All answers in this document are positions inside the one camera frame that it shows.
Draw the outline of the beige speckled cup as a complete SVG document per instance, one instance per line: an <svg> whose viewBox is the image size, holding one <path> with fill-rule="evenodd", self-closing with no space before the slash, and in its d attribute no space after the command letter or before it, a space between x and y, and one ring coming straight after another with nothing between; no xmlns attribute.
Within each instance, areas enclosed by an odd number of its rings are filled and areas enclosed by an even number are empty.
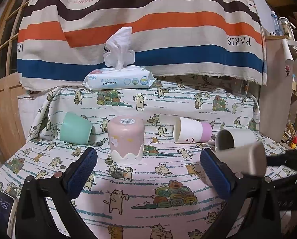
<svg viewBox="0 0 297 239"><path fill-rule="evenodd" d="M241 147L217 151L214 154L233 173L240 172L257 177L265 176L267 159L262 142L257 141Z"/></svg>

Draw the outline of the mint green cup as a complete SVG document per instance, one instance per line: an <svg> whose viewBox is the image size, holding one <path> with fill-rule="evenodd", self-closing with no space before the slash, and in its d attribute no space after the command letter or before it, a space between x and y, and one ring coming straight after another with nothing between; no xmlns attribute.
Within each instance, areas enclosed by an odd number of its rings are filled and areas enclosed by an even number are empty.
<svg viewBox="0 0 297 239"><path fill-rule="evenodd" d="M67 112L60 128L60 140L77 145L87 145L92 123L72 112Z"/></svg>

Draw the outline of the pink cup with white base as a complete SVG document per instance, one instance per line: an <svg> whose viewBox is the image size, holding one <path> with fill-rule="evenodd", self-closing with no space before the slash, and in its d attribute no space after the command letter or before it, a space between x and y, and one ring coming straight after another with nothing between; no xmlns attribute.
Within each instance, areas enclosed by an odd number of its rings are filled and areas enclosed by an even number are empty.
<svg viewBox="0 0 297 239"><path fill-rule="evenodd" d="M144 152L145 126L141 118L118 116L108 122L110 155L121 166L138 164Z"/></svg>

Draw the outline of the white paper cup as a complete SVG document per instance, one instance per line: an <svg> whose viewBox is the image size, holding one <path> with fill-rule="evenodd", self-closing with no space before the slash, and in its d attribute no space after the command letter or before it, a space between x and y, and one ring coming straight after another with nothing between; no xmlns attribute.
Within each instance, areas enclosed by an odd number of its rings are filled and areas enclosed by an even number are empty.
<svg viewBox="0 0 297 239"><path fill-rule="evenodd" d="M282 39L282 47L283 47L283 54L284 54L284 61L287 65L293 64L293 57L288 45L288 42L285 38Z"/></svg>

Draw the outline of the white and lilac cup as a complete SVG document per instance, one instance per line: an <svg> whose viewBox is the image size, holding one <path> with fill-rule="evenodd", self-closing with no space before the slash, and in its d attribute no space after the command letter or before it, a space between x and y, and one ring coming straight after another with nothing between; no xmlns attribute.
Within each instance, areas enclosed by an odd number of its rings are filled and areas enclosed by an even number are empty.
<svg viewBox="0 0 297 239"><path fill-rule="evenodd" d="M178 144L206 143L211 139L212 126L189 118L177 117L174 123L173 139Z"/></svg>

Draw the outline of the yellow red toy figure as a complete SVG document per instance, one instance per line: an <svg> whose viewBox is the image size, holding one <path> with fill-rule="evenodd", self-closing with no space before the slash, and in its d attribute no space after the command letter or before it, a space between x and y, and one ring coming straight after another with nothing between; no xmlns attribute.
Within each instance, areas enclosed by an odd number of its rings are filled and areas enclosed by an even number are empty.
<svg viewBox="0 0 297 239"><path fill-rule="evenodd" d="M291 149L296 149L297 147L297 136L294 136L289 144Z"/></svg>

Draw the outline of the wooden shelf side panel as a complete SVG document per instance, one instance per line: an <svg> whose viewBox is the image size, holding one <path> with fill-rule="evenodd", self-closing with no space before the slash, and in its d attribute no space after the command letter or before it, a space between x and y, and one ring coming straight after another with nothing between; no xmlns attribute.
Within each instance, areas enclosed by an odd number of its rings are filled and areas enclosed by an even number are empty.
<svg viewBox="0 0 297 239"><path fill-rule="evenodd" d="M293 64L284 61L281 37L269 37L267 49L267 84L260 88L260 133L280 142L288 121L297 114L297 53L290 46Z"/></svg>

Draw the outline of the smartwatch on wrist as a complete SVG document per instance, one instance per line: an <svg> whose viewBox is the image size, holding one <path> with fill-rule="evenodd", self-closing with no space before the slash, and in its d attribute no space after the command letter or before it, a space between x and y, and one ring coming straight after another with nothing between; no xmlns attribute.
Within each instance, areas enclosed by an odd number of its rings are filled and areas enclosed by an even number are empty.
<svg viewBox="0 0 297 239"><path fill-rule="evenodd" d="M0 232L7 238L12 238L16 208L16 199L0 190Z"/></svg>

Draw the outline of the cat print bed sheet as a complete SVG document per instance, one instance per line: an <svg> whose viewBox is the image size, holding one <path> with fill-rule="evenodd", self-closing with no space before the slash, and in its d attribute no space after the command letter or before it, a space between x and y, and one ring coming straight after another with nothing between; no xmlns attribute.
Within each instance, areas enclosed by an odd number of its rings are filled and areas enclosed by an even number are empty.
<svg viewBox="0 0 297 239"><path fill-rule="evenodd" d="M60 141L68 112L93 126L89 146L98 162L73 205L99 238L200 238L224 206L200 165L211 143L176 144L177 117L208 122L212 137L226 128L250 129L267 155L285 148L259 133L258 103L204 84L157 81L149 89L89 91L59 87L48 92L35 116L27 143L0 168L0 189L19 197L27 176L37 179L64 171L86 146ZM137 164L112 160L108 122L117 116L141 118L143 157Z"/></svg>

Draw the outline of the wooden door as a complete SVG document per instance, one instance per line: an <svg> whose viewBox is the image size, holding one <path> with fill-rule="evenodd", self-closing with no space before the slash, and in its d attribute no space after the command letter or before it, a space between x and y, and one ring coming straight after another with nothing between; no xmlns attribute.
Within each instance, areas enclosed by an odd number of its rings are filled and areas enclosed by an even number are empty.
<svg viewBox="0 0 297 239"><path fill-rule="evenodd" d="M4 0L0 7L0 162L25 144L18 97L25 94L17 72L20 22L29 0Z"/></svg>

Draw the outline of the baby wipes pack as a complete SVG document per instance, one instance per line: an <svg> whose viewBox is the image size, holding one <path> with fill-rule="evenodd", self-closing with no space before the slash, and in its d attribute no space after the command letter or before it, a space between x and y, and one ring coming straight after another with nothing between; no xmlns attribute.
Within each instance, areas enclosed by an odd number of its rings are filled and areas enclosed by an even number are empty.
<svg viewBox="0 0 297 239"><path fill-rule="evenodd" d="M150 88L156 78L135 63L135 51L130 49L132 27L122 27L110 36L104 53L105 68L94 69L84 79L89 90Z"/></svg>

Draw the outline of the striped Paris cloth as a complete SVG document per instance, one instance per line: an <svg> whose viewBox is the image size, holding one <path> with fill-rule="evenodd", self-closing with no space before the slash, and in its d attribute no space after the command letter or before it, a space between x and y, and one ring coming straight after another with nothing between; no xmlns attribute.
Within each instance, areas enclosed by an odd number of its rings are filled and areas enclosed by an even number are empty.
<svg viewBox="0 0 297 239"><path fill-rule="evenodd" d="M29 0L18 34L20 83L34 91L81 83L105 67L108 38L128 26L135 64L154 75L267 83L253 0Z"/></svg>

